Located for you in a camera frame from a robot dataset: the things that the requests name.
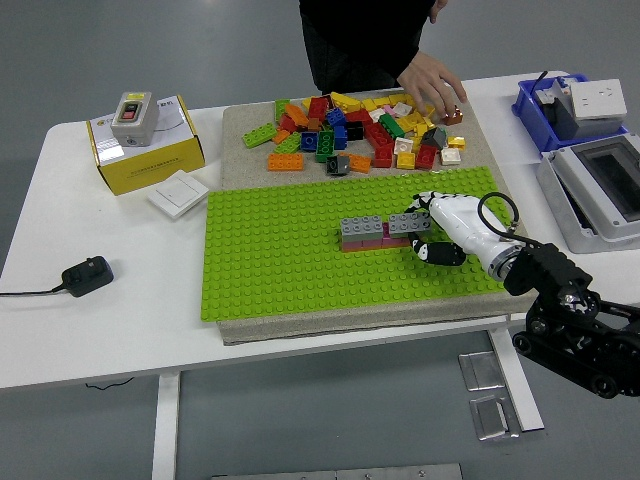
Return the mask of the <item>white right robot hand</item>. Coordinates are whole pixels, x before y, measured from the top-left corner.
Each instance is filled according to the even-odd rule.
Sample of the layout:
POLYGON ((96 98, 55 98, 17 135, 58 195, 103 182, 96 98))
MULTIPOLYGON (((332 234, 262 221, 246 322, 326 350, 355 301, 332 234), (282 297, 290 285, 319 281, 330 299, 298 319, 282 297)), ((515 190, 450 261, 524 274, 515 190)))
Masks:
POLYGON ((484 270, 494 279, 506 275, 507 265, 520 253, 522 244, 503 240, 480 219, 477 197, 427 191, 416 194, 406 213, 423 209, 429 213, 452 240, 425 243, 415 233, 409 233, 412 248, 428 264, 459 266, 467 254, 476 255, 484 270))

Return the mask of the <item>person's right hand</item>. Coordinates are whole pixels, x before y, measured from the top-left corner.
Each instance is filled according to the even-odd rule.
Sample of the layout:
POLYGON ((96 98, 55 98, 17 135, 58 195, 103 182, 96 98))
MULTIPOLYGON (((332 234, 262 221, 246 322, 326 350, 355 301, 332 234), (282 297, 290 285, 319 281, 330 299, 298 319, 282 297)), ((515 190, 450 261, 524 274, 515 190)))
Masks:
POLYGON ((442 62, 418 51, 397 78, 399 85, 413 98, 422 116, 429 102, 439 117, 453 116, 459 103, 467 102, 461 80, 442 62))

